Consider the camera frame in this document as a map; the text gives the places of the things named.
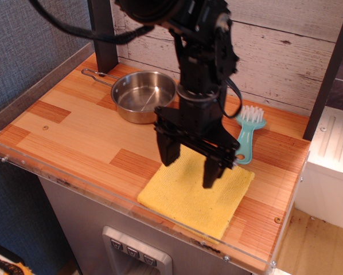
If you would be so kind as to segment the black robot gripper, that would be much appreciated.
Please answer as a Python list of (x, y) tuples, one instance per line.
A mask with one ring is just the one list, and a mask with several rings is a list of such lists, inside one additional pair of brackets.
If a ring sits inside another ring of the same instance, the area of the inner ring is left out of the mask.
[(212, 188), (236, 159), (238, 141), (224, 128), (225, 97), (208, 101), (180, 98), (179, 108), (156, 107), (155, 130), (161, 161), (171, 165), (180, 157), (180, 145), (206, 157), (203, 188)]

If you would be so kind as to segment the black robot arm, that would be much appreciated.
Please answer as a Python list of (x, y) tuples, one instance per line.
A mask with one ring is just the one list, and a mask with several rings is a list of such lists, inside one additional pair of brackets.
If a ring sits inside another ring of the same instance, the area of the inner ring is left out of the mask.
[(239, 142), (223, 127), (228, 88), (238, 56), (225, 1), (118, 1), (134, 21), (162, 26), (174, 38), (180, 68), (178, 108), (156, 107), (155, 130), (162, 163), (171, 165), (180, 147), (204, 155), (203, 187), (211, 188), (232, 168)]

